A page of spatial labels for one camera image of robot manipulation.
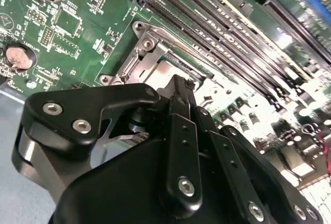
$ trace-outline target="mounting screw hole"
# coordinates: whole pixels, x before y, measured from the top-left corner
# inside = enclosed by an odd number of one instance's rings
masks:
[[[189,146],[189,145],[190,145],[190,144],[188,143],[187,140],[183,140],[183,141],[182,141],[182,144],[183,144],[184,146]]]
[[[238,165],[235,161],[232,160],[230,163],[234,168],[238,168]]]
[[[102,80],[103,83],[108,83],[109,82],[107,77],[102,77],[101,80]]]
[[[137,30],[137,31],[141,31],[142,29],[143,29],[143,25],[140,24],[140,23],[138,23],[138,24],[136,25],[136,30]]]

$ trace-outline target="red wire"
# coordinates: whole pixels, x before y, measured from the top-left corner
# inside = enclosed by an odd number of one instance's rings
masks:
[[[322,137],[322,134],[321,132],[318,132],[317,133],[317,137],[319,139],[319,141],[323,144],[324,146],[324,156],[325,156],[325,159],[326,159],[326,170],[327,170],[327,175],[329,176],[330,180],[331,180],[331,162],[329,160],[329,155],[328,155],[328,146],[325,142],[325,140],[323,139]]]

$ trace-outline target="screw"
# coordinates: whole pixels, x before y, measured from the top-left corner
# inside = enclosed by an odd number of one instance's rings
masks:
[[[145,39],[143,41],[143,47],[144,47],[144,49],[149,51],[154,47],[154,42],[151,39]]]
[[[54,102],[46,103],[42,106],[42,110],[49,115],[59,115],[63,112],[63,108]]]
[[[253,202],[249,202],[248,204],[248,209],[249,212],[254,216],[254,218],[259,221],[263,222],[264,221],[264,214],[262,210]]]
[[[34,89],[37,87],[37,83],[35,81],[27,80],[26,87],[28,87],[30,89]]]
[[[150,88],[146,89],[146,93],[149,94],[150,96],[155,96],[155,93]]]
[[[72,127],[74,130],[83,135],[89,133],[92,129],[90,123],[88,123],[86,120],[76,120],[72,123]]]
[[[181,103],[181,104],[183,104],[183,105],[185,105],[185,102],[184,102],[184,100],[182,99],[182,97],[178,97],[178,101]]]
[[[208,112],[205,109],[200,109],[200,112],[203,113],[203,115],[208,115]]]
[[[303,212],[303,210],[301,208],[299,208],[297,205],[294,205],[294,212],[302,219],[302,220],[306,220],[306,214],[305,212]]]
[[[192,197],[194,195],[195,189],[189,179],[181,178],[178,181],[178,187],[179,190],[187,197]]]
[[[106,76],[101,76],[100,79],[103,83],[108,83],[109,82],[109,79]]]
[[[231,134],[233,134],[235,136],[237,135],[237,132],[234,128],[230,128],[229,131],[230,131]]]
[[[314,219],[314,220],[318,220],[318,216],[317,214],[310,208],[310,207],[306,207],[307,212],[309,213],[309,215]]]

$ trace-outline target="black bracket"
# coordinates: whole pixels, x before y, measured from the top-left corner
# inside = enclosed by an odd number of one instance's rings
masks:
[[[174,76],[158,92],[127,84],[28,98],[12,160],[58,202],[51,223],[323,223],[238,130],[219,132],[190,82]],[[149,139],[91,169],[109,118],[109,132],[143,120]]]

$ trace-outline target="gray table surface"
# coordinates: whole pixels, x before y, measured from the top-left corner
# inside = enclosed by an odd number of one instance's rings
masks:
[[[49,193],[19,174],[11,153],[23,110],[24,97],[9,88],[0,88],[0,224],[45,224],[55,209]],[[124,144],[106,147],[106,161],[126,151]],[[104,149],[92,152],[91,165],[101,162]]]

